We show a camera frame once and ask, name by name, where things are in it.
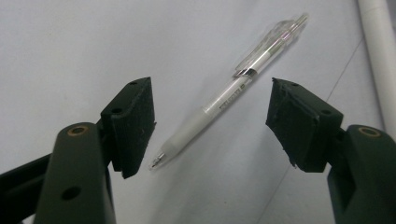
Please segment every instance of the white table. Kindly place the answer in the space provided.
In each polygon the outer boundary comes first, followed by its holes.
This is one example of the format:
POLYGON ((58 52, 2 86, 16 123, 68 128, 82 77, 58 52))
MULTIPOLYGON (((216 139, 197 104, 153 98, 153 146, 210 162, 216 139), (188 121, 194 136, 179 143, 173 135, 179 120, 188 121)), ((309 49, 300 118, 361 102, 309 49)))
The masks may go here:
POLYGON ((152 78, 158 124, 143 165, 127 180, 111 172, 118 223, 334 223, 327 174, 290 167, 264 124, 271 77, 327 100, 343 128, 383 126, 354 0, 3 1, 0 52, 0 173, 51 153, 63 127, 96 122, 126 83, 152 78), (303 12, 299 40, 187 150, 149 172, 249 47, 303 12))

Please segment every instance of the pen tip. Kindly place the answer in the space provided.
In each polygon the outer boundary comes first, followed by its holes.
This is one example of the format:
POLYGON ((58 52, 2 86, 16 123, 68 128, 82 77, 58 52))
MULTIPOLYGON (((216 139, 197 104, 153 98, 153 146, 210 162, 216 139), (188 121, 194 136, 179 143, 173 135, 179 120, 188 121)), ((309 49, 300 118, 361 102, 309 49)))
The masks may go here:
POLYGON ((165 154, 162 152, 160 153, 160 155, 158 155, 157 157, 155 157, 155 159, 151 162, 151 164, 149 165, 149 170, 155 170, 158 168, 159 165, 161 165, 163 163, 163 158, 165 157, 165 154))

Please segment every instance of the bolt hole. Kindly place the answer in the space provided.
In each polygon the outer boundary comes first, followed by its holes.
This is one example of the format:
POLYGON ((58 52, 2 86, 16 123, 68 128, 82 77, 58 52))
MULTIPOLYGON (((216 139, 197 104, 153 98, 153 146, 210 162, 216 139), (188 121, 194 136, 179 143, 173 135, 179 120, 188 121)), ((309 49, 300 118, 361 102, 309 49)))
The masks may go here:
POLYGON ((359 132, 361 132, 362 134, 367 135, 369 137, 381 136, 381 133, 379 133, 378 131, 371 129, 371 128, 360 127, 359 132))
POLYGON ((70 201, 75 198, 81 193, 81 188, 80 187, 72 187, 69 189, 66 189, 64 193, 62 194, 62 199, 65 201, 70 201))
POLYGON ((78 127, 78 128, 75 128, 75 129, 72 129, 72 133, 82 133, 82 132, 84 132, 84 128, 81 128, 81 127, 78 127))
POLYGON ((87 126, 77 126, 77 127, 71 128, 69 131, 67 131, 67 134, 69 136, 74 137, 74 136, 84 134, 85 132, 87 132, 87 130, 88 130, 87 126))
POLYGON ((322 110, 321 111, 323 114, 325 115, 330 115, 332 112, 330 112, 329 110, 322 110))
POLYGON ((115 108, 111 112, 114 113, 114 114, 119 114, 120 112, 122 112, 122 109, 121 108, 115 108))

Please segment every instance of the white pen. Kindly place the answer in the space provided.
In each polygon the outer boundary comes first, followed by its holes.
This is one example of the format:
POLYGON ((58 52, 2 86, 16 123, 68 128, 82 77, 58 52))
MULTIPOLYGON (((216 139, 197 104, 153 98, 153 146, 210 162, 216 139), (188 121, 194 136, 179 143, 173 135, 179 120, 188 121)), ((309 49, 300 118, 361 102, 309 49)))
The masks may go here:
POLYGON ((307 19, 308 15, 303 14, 296 21, 279 22, 245 60, 236 67, 233 81, 225 90, 207 105, 200 108, 163 144, 161 150, 150 164, 149 169, 156 169, 174 158, 195 135, 246 89, 253 77, 258 75, 269 62, 299 35, 307 19))

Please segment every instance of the white tube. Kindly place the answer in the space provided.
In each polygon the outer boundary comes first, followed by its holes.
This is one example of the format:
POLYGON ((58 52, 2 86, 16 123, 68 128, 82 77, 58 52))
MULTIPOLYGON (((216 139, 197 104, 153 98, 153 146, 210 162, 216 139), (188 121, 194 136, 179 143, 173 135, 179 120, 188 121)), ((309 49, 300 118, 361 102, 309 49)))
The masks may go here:
POLYGON ((396 139, 396 38, 386 0, 359 0, 386 132, 396 139))

